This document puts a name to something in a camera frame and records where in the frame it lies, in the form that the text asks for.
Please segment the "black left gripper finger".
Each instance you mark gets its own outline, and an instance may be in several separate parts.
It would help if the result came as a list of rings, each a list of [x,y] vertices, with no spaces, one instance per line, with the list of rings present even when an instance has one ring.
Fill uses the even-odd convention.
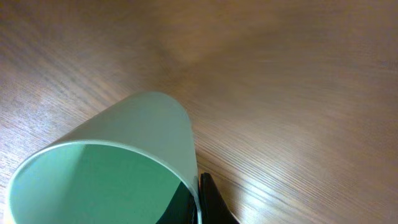
[[[239,224],[207,172],[200,176],[200,205],[202,224]]]

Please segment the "mint green cup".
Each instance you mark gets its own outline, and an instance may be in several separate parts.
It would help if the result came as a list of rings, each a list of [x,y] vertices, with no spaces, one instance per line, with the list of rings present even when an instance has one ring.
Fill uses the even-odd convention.
[[[10,179],[6,223],[201,223],[190,118],[132,95],[31,155]]]

